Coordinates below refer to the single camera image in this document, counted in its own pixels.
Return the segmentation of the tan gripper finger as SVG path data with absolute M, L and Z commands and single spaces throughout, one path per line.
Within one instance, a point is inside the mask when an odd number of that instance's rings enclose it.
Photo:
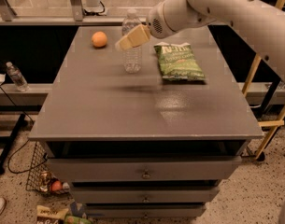
M 115 49 L 124 51 L 139 47 L 150 41 L 150 29 L 143 24 L 134 27 L 128 34 L 123 35 L 115 44 Z

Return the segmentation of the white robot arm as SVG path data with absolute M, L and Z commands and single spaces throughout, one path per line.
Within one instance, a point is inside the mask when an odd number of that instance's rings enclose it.
M 156 37 L 220 21 L 231 27 L 285 81 L 285 12 L 261 0 L 164 0 L 115 45 L 138 47 Z

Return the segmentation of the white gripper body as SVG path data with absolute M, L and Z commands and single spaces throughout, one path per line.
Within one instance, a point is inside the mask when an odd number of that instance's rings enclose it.
M 152 36 L 165 38 L 173 35 L 175 30 L 175 17 L 173 8 L 166 2 L 161 2 L 153 7 L 146 18 L 146 24 Z

